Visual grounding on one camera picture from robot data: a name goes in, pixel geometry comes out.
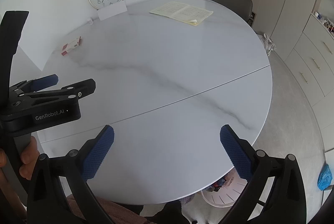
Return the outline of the person's left hand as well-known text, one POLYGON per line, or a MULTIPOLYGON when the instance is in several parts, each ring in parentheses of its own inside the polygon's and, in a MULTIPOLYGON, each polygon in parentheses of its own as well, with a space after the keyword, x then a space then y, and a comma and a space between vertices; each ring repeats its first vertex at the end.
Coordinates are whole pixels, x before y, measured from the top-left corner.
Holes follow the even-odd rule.
MULTIPOLYGON (((36 161, 38 160, 38 157, 40 155, 40 152, 37 149, 37 141, 34 136, 30 137, 30 143, 28 146, 22 151, 21 153, 21 161, 23 165, 19 169, 20 175, 27 179, 31 180, 33 169, 36 164, 36 161)), ((1 149, 1 168, 4 167, 7 164, 7 157, 5 152, 1 149)), ((1 171, 1 185, 8 184, 7 179, 5 178, 5 175, 1 171)))

